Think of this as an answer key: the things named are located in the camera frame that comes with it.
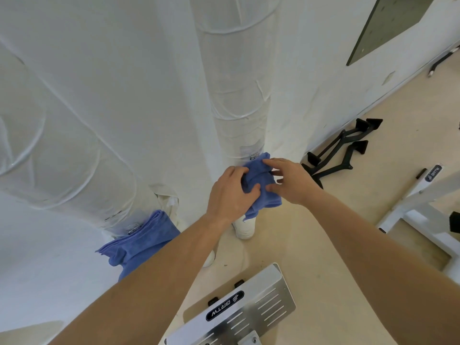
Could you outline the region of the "dark grey wall panel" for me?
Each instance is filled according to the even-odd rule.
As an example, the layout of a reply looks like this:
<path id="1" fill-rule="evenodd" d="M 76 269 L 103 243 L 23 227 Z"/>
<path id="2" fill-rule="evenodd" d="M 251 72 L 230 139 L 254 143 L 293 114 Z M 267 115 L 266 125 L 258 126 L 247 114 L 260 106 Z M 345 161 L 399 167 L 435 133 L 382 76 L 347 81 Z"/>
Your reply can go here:
<path id="1" fill-rule="evenodd" d="M 433 1 L 376 0 L 346 65 L 352 65 L 420 22 Z"/>

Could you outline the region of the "small blue cleaning cloth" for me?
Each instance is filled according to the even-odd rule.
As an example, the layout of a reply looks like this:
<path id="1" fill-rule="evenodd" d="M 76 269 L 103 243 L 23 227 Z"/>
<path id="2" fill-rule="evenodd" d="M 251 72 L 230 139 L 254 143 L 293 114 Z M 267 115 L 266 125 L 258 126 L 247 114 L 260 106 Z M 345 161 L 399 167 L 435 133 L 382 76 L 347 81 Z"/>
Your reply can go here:
<path id="1" fill-rule="evenodd" d="M 263 162 L 265 159 L 270 159 L 268 152 L 260 154 L 245 164 L 249 170 L 241 179 L 242 189 L 245 193 L 249 193 L 255 185 L 259 184 L 260 195 L 246 211 L 244 221 L 256 218 L 261 209 L 275 208 L 282 204 L 282 198 L 279 195 L 266 190 L 267 185 L 275 184 L 275 178 L 271 174 L 273 168 Z"/>

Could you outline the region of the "person's left hand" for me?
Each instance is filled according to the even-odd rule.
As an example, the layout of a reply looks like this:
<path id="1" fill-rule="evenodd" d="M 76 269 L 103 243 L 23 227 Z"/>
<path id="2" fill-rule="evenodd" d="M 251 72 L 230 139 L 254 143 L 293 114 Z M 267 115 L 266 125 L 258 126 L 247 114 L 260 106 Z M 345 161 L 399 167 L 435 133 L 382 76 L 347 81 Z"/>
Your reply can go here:
<path id="1" fill-rule="evenodd" d="M 248 172 L 246 167 L 228 167 L 214 183 L 205 217 L 215 226 L 226 229 L 242 217 L 249 208 L 243 208 L 241 180 Z"/>

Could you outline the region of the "large blue folded towel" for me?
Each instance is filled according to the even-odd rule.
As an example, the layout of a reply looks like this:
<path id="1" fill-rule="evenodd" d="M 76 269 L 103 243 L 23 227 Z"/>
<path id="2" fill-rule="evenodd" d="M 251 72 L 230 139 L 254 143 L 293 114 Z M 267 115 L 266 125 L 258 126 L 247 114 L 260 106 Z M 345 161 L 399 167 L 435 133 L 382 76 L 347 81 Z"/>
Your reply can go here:
<path id="1" fill-rule="evenodd" d="M 112 267 L 122 267 L 118 278 L 121 281 L 180 233 L 164 211 L 156 210 L 134 232 L 112 240 L 96 250 L 96 253 L 108 257 Z"/>

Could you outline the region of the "slanted white wrapped pipe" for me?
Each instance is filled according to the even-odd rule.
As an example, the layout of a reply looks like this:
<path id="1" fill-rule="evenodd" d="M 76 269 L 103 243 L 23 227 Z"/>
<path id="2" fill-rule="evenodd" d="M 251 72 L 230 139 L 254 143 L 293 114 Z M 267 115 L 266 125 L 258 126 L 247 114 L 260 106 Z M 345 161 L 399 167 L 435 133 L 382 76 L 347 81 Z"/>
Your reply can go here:
<path id="1" fill-rule="evenodd" d="M 0 191 L 112 238 L 134 232 L 154 210 L 187 228 L 173 188 L 147 185 L 1 43 Z"/>

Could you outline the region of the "person's right forearm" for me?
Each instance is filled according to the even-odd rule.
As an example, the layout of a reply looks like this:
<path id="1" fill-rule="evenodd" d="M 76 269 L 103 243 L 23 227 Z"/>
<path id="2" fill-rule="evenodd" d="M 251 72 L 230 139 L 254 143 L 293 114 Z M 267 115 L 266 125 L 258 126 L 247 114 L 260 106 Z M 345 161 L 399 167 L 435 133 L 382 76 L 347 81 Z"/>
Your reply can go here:
<path id="1" fill-rule="evenodd" d="M 398 345 L 460 345 L 460 285 L 323 190 L 302 196 Z"/>

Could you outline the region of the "white gym machine frame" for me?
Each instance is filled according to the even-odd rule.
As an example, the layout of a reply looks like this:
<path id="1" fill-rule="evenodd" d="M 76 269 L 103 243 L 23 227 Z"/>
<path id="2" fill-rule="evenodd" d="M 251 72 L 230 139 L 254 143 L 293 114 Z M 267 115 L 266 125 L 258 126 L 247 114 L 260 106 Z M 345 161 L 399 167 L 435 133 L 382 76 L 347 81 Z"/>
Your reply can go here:
<path id="1" fill-rule="evenodd" d="M 460 190 L 460 170 L 437 180 L 444 166 L 424 168 L 416 182 L 384 215 L 377 228 L 388 233 L 399 220 L 405 221 L 450 256 L 443 273 L 460 285 L 460 234 L 450 232 L 449 216 L 432 206 L 437 199 Z"/>

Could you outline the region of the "silver slotted metal footplate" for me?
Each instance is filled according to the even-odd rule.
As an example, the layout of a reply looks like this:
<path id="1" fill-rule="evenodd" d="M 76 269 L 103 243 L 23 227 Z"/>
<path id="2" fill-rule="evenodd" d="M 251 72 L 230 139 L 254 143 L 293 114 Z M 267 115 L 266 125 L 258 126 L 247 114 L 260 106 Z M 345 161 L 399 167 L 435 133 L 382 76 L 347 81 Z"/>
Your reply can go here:
<path id="1" fill-rule="evenodd" d="M 165 337 L 162 345 L 262 345 L 260 338 L 293 313 L 283 273 L 272 263 Z"/>

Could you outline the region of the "person's right hand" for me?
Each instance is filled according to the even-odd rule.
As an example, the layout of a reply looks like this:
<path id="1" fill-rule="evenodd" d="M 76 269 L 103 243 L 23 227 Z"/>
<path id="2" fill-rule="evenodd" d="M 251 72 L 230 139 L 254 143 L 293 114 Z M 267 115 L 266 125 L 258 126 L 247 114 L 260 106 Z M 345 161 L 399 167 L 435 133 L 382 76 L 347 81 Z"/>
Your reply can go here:
<path id="1" fill-rule="evenodd" d="M 288 197 L 283 199 L 288 202 L 309 207 L 324 195 L 301 164 L 283 158 L 265 159 L 263 162 L 273 168 L 273 176 L 280 177 L 276 184 L 287 184 Z"/>

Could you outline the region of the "black bar with white tip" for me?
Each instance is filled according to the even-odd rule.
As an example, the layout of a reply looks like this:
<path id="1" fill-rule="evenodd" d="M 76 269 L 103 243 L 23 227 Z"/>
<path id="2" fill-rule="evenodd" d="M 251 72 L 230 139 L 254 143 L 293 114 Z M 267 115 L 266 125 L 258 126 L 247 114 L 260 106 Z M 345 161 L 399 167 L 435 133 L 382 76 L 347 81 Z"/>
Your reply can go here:
<path id="1" fill-rule="evenodd" d="M 451 57 L 455 52 L 457 52 L 460 49 L 460 45 L 457 45 L 450 50 L 448 50 L 443 56 L 441 56 L 439 59 L 437 59 L 429 68 L 428 72 L 428 77 L 432 77 L 434 72 L 436 71 L 436 68 L 443 63 L 445 60 L 447 60 L 449 57 Z"/>

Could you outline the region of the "person's left forearm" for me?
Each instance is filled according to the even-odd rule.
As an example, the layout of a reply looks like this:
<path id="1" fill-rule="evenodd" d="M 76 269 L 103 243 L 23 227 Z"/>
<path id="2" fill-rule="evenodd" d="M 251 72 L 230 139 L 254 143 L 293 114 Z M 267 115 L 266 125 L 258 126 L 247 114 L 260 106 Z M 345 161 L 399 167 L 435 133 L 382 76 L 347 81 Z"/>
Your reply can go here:
<path id="1" fill-rule="evenodd" d="M 49 345 L 156 345 L 222 233 L 239 218 L 206 213 L 77 316 Z"/>

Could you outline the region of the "upright white wrapped pipe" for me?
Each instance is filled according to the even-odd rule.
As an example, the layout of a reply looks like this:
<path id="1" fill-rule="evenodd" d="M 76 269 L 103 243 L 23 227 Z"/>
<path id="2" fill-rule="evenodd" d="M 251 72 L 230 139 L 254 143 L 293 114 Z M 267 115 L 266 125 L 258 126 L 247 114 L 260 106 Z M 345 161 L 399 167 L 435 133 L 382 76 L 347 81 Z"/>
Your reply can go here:
<path id="1" fill-rule="evenodd" d="M 229 166 L 263 153 L 281 0 L 190 0 L 219 144 Z"/>

